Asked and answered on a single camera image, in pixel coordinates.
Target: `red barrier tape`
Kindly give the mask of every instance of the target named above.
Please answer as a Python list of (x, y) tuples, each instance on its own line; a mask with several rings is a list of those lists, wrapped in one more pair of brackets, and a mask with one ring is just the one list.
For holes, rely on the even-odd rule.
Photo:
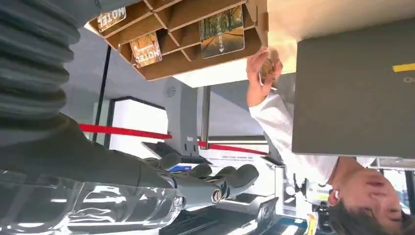
[[(139, 136), (139, 137), (154, 138), (154, 139), (159, 139), (159, 140), (166, 140), (166, 139), (172, 138), (171, 135), (167, 135), (167, 134), (131, 130), (131, 129), (125, 129), (125, 128), (119, 128), (119, 127), (95, 126), (95, 125), (90, 125), (90, 124), (79, 124), (79, 126), (81, 127), (81, 130), (84, 132), (126, 135), (126, 136)], [(199, 141), (198, 145), (205, 147), (206, 143), (203, 141)], [(246, 148), (224, 146), (224, 145), (219, 145), (219, 144), (209, 144), (209, 149), (226, 150), (226, 151), (234, 151), (234, 152), (242, 152), (242, 153), (253, 153), (253, 154), (258, 154), (258, 155), (263, 155), (263, 156), (268, 155), (268, 153), (266, 152), (261, 152), (261, 151), (256, 151), (252, 149), (246, 149)]]
[(154, 139), (171, 139), (171, 135), (148, 132), (148, 131), (138, 131), (138, 130), (131, 130), (119, 127), (111, 127), (111, 126), (95, 126), (90, 124), (79, 124), (82, 131), (85, 132), (93, 132), (93, 133), (104, 133), (104, 134), (118, 134), (118, 135), (126, 135), (126, 136), (139, 136), (139, 137), (148, 137)]
[[(202, 146), (202, 147), (206, 146), (206, 143), (202, 141), (199, 141), (198, 144), (199, 146)], [(234, 151), (234, 152), (242, 152), (242, 153), (254, 153), (254, 154), (259, 154), (259, 155), (264, 155), (264, 156), (268, 155), (268, 153), (266, 152), (256, 151), (252, 149), (224, 146), (224, 145), (212, 144), (212, 143), (209, 144), (209, 149), (226, 150), (226, 151)]]

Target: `ear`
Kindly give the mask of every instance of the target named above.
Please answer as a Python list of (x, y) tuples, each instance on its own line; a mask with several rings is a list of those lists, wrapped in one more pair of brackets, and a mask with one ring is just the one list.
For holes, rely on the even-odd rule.
[(333, 190), (328, 196), (328, 204), (333, 207), (340, 202), (339, 191)]

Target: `hand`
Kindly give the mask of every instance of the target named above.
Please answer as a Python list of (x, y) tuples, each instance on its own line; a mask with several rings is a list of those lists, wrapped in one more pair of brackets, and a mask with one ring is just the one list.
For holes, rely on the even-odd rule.
[(273, 73), (267, 75), (264, 85), (261, 86), (259, 82), (259, 71), (261, 71), (262, 65), (267, 60), (268, 56), (269, 56), (269, 53), (267, 51), (267, 48), (261, 47), (261, 49), (256, 54), (248, 57), (248, 60), (247, 60), (246, 72), (247, 72), (248, 80), (250, 82), (250, 86), (253, 86), (256, 89), (260, 89), (260, 92), (262, 93), (263, 96), (268, 95), (268, 93), (271, 90), (273, 78), (275, 77), (275, 80), (278, 80), (278, 78), (281, 76), (282, 67), (283, 67), (281, 61), (278, 59), (274, 65)]

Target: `flexible hose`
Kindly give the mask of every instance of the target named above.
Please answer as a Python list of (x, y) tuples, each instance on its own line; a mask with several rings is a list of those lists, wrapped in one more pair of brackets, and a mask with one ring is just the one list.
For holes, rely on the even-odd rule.
[(139, 0), (2, 0), (0, 6), (0, 118), (42, 120), (65, 105), (64, 63), (78, 27)]

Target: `black pole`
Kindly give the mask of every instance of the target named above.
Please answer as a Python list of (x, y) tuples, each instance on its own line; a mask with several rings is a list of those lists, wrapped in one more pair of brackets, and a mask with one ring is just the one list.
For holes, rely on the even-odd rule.
[[(96, 109), (95, 125), (99, 125), (101, 118), (102, 102), (104, 101), (105, 85), (107, 84), (108, 65), (110, 64), (111, 47), (107, 47), (107, 56), (105, 57), (104, 72), (102, 74), (101, 90), (99, 92), (98, 108)], [(92, 141), (96, 142), (97, 133), (92, 134)]]
[(415, 215), (415, 179), (414, 172), (410, 170), (405, 171), (406, 189), (408, 190), (409, 208), (411, 215)]

